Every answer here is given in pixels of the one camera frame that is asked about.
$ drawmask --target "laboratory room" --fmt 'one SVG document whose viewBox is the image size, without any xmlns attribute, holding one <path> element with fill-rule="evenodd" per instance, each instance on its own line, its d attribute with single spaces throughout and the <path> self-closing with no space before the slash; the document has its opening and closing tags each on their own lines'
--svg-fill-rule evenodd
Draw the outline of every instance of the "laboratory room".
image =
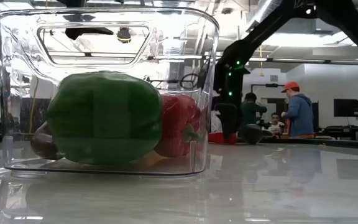
<svg viewBox="0 0 358 224">
<path fill-rule="evenodd" d="M 0 0 L 0 224 L 358 223 L 358 0 Z"/>
</svg>

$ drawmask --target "bell pepper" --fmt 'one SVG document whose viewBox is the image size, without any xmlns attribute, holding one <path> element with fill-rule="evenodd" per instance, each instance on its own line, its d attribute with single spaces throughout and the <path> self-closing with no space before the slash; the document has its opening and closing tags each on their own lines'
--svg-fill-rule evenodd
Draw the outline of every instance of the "bell pepper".
<svg viewBox="0 0 358 224">
<path fill-rule="evenodd" d="M 47 121 L 62 156 L 115 166 L 152 151 L 162 137 L 162 99 L 151 84 L 119 72 L 72 74 L 50 102 Z"/>
<path fill-rule="evenodd" d="M 155 152 L 164 157 L 185 156 L 198 137 L 201 111 L 186 95 L 162 95 L 163 134 Z"/>
</svg>

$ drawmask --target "man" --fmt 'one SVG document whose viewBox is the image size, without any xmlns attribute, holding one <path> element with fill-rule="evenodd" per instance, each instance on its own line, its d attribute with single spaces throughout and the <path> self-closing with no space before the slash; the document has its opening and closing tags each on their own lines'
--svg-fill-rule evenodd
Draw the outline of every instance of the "man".
<svg viewBox="0 0 358 224">
<path fill-rule="evenodd" d="M 281 115 L 290 121 L 288 125 L 289 136 L 291 138 L 312 138 L 314 129 L 311 100 L 300 93 L 299 84 L 296 82 L 285 84 L 282 93 L 286 93 L 290 99 L 288 111 L 283 112 Z"/>
<path fill-rule="evenodd" d="M 267 123 L 267 129 L 274 134 L 281 134 L 284 130 L 285 124 L 280 122 L 280 115 L 274 112 L 271 115 L 271 119 L 272 120 Z"/>
<path fill-rule="evenodd" d="M 242 122 L 241 126 L 256 124 L 256 113 L 266 113 L 267 108 L 256 103 L 255 93 L 247 93 L 244 102 L 241 104 Z"/>
</svg>

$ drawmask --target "computer monitor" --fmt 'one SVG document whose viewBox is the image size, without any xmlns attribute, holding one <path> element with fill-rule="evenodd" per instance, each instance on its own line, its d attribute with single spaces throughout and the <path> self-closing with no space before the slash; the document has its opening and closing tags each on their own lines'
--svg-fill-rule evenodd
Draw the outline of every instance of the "computer monitor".
<svg viewBox="0 0 358 224">
<path fill-rule="evenodd" d="M 334 116 L 358 118 L 358 100 L 334 99 Z"/>
</svg>

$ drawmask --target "green bell pepper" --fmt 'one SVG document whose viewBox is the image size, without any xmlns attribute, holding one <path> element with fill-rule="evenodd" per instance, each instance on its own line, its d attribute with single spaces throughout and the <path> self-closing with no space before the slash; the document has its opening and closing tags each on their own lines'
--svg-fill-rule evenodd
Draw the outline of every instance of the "green bell pepper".
<svg viewBox="0 0 358 224">
<path fill-rule="evenodd" d="M 162 99 L 148 82 L 119 72 L 62 80 L 47 121 L 59 153 L 73 162 L 121 165 L 152 151 L 162 137 Z"/>
</svg>

